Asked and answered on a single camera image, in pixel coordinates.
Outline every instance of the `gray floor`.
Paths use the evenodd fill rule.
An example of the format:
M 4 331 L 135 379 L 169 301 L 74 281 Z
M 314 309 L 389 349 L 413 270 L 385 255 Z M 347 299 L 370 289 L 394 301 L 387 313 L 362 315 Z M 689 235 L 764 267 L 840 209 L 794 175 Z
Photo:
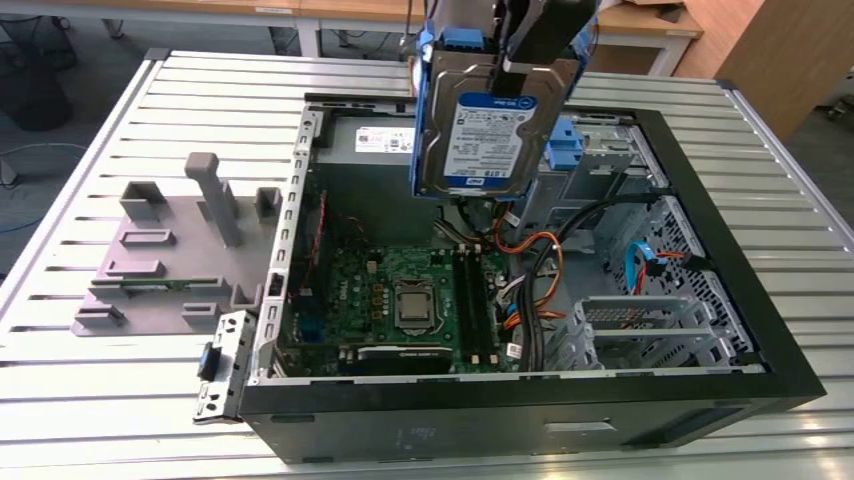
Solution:
M 60 129 L 47 133 L 19 130 L 0 116 L 0 152 L 31 143 L 63 142 L 87 145 L 95 136 L 122 91 L 150 47 L 178 50 L 273 54 L 270 32 L 261 27 L 189 25 L 128 21 L 127 36 L 111 40 L 98 20 L 72 19 L 68 35 L 79 65 L 62 72 L 59 78 L 75 105 L 75 118 Z M 279 32 L 279 46 L 299 52 L 294 32 Z M 399 35 L 386 38 L 367 33 L 351 38 L 353 48 L 339 48 L 333 33 L 323 38 L 330 56 L 394 60 L 399 53 Z M 854 128 L 828 122 L 814 113 L 789 142 L 789 148 L 813 176 L 830 201 L 849 222 L 854 222 Z M 22 174 L 15 190 L 0 188 L 0 231 L 38 219 L 51 206 L 71 171 L 79 151 L 74 148 L 32 149 L 7 157 Z M 34 228 L 0 235 L 0 275 L 10 271 Z

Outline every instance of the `wooden desk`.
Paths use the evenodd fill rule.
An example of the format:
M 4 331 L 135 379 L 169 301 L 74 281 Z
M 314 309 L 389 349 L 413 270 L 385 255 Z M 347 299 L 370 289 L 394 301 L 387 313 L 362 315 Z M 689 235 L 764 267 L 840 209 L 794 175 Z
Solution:
M 3 13 L 295 28 L 301 0 L 3 0 Z
M 413 1 L 410 32 L 425 19 Z M 399 32 L 410 0 L 4 0 L 4 13 L 155 20 L 297 28 L 303 56 L 321 57 L 321 30 Z M 680 23 L 656 18 L 654 9 L 618 5 L 601 15 L 600 43 L 660 49 L 650 75 L 670 76 L 702 29 L 688 13 Z
M 297 23 L 303 55 L 321 55 L 322 29 L 403 32 L 409 1 L 302 0 Z M 658 49 L 649 75 L 670 76 L 692 40 L 702 36 L 704 29 L 688 12 L 678 23 L 662 20 L 656 13 L 654 8 L 632 4 L 604 11 L 600 44 Z M 410 32 L 418 30 L 423 18 L 423 2 L 414 0 Z

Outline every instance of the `metal table surface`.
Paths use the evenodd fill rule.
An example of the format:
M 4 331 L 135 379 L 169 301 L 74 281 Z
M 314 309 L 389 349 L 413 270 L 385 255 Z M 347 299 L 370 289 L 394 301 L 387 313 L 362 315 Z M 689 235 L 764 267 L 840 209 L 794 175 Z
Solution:
M 704 80 L 590 74 L 574 103 L 665 114 L 828 397 L 680 449 L 632 454 L 287 466 L 249 426 L 194 426 L 209 337 L 78 338 L 68 326 L 126 183 L 156 179 L 167 195 L 198 194 L 185 157 L 214 151 L 237 195 L 287 189 L 307 91 L 407 95 L 407 70 L 193 52 L 143 63 L 0 287 L 0 477 L 837 479 L 854 471 L 854 237 L 741 95 Z

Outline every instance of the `wire bundle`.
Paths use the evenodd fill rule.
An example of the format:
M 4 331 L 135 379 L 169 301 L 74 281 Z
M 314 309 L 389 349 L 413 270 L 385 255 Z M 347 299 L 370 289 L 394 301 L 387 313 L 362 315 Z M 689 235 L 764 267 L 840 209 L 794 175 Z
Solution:
M 587 204 L 579 209 L 575 215 L 563 223 L 554 234 L 558 245 L 573 235 L 575 230 L 590 220 L 601 211 L 613 205 L 621 203 L 654 203 L 661 198 L 660 193 L 632 193 L 616 195 L 610 198 Z M 534 260 L 534 265 L 529 270 L 530 273 L 538 272 L 546 259 L 551 254 L 551 249 L 542 249 Z M 519 311 L 519 319 L 525 327 L 525 344 L 522 346 L 522 369 L 530 371 L 542 371 L 545 369 L 545 338 L 543 329 L 539 322 L 539 311 L 537 308 L 537 300 L 534 300 L 534 280 L 537 275 L 527 274 L 522 281 L 521 288 L 517 293 L 517 305 Z

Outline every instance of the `blue cable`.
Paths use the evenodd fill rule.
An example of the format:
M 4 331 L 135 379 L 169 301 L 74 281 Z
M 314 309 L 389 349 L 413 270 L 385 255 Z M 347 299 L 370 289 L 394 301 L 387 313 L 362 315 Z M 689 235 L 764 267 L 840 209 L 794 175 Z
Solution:
M 629 293 L 632 293 L 636 289 L 636 249 L 641 251 L 644 260 L 646 262 L 656 260 L 661 264 L 668 263 L 666 258 L 658 258 L 658 255 L 646 242 L 632 242 L 629 244 L 629 248 L 626 249 L 626 264 L 624 266 L 624 270 L 626 272 L 626 287 L 629 288 Z
M 44 217 L 39 217 L 36 218 L 32 222 L 26 223 L 24 225 L 19 225 L 18 227 L 10 227 L 10 228 L 4 228 L 0 230 L 0 235 L 3 235 L 4 233 L 12 233 L 12 232 L 18 232 L 19 230 L 26 229 L 27 227 L 32 227 L 35 224 L 38 224 L 42 220 L 44 219 Z

